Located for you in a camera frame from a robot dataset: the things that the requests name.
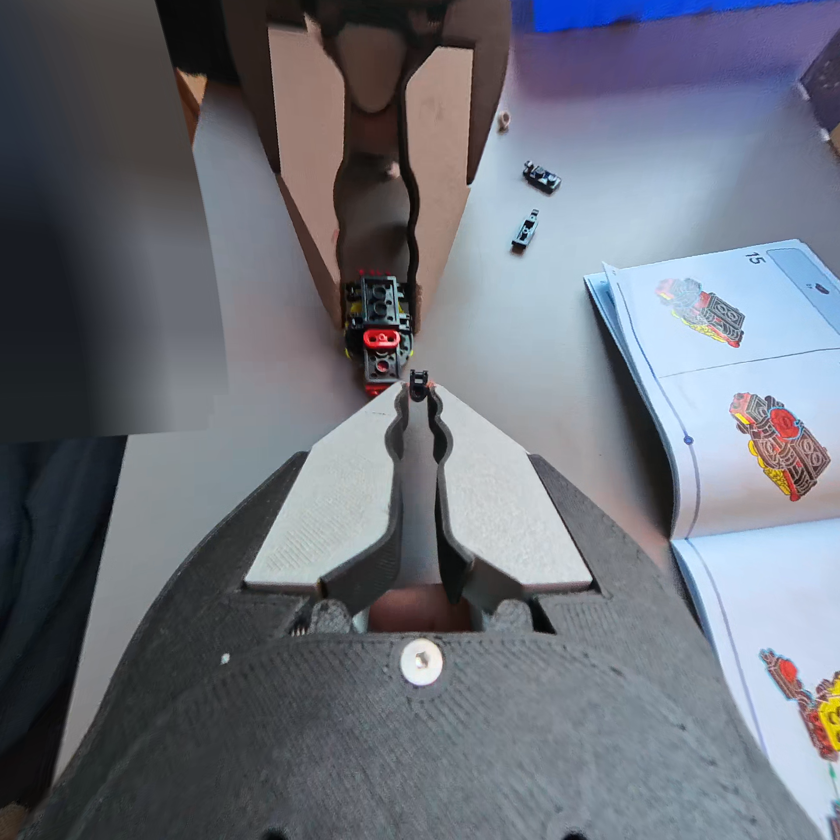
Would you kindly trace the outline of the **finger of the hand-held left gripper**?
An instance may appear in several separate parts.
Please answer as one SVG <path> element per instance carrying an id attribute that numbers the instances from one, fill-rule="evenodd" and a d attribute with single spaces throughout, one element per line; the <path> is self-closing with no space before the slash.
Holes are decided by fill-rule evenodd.
<path id="1" fill-rule="evenodd" d="M 469 197 L 473 63 L 472 48 L 439 46 L 410 56 L 404 72 L 402 173 L 411 185 L 415 323 L 431 308 Z"/>
<path id="2" fill-rule="evenodd" d="M 334 185 L 344 153 L 344 82 L 312 30 L 268 27 L 280 154 L 278 185 L 313 284 L 341 326 Z"/>

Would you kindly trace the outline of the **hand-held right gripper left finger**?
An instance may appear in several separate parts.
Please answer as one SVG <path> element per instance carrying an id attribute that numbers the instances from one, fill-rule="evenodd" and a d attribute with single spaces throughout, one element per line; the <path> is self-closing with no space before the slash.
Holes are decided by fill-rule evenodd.
<path id="1" fill-rule="evenodd" d="M 382 394 L 308 452 L 255 560 L 251 590 L 332 599 L 362 613 L 401 564 L 404 383 Z"/>

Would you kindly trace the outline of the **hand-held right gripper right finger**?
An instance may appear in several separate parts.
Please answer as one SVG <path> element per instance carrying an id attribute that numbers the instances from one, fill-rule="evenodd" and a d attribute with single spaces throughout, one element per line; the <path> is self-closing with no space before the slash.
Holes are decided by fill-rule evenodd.
<path id="1" fill-rule="evenodd" d="M 427 392 L 437 464 L 437 558 L 451 602 L 506 600 L 593 584 L 529 452 L 441 385 Z"/>

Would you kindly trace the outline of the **black yellow red lego model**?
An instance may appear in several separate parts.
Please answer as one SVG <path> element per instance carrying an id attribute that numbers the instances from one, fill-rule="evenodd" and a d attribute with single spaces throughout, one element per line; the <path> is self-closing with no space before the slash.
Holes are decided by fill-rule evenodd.
<path id="1" fill-rule="evenodd" d="M 345 353 L 360 363 L 364 390 L 376 397 L 403 378 L 413 354 L 411 288 L 394 275 L 360 269 L 342 289 Z"/>

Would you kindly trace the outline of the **lego instruction booklet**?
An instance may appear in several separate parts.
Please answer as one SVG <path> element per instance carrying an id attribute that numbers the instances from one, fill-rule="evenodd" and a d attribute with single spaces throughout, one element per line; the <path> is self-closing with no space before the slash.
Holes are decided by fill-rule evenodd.
<path id="1" fill-rule="evenodd" d="M 838 279 L 791 239 L 584 283 L 668 453 L 672 550 L 730 692 L 838 838 Z"/>

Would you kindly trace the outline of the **blue cloth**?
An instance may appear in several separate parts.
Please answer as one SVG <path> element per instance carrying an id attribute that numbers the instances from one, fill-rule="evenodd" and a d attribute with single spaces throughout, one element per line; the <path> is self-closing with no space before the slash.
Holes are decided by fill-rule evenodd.
<path id="1" fill-rule="evenodd" d="M 537 33 L 809 4 L 809 1 L 529 1 Z"/>

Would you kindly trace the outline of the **person's leg in dark pants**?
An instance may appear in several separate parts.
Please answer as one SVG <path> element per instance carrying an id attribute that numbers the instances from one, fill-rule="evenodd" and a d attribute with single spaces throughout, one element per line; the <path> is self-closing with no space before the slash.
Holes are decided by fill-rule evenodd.
<path id="1" fill-rule="evenodd" d="M 126 441 L 1 447 L 2 807 L 49 785 Z"/>

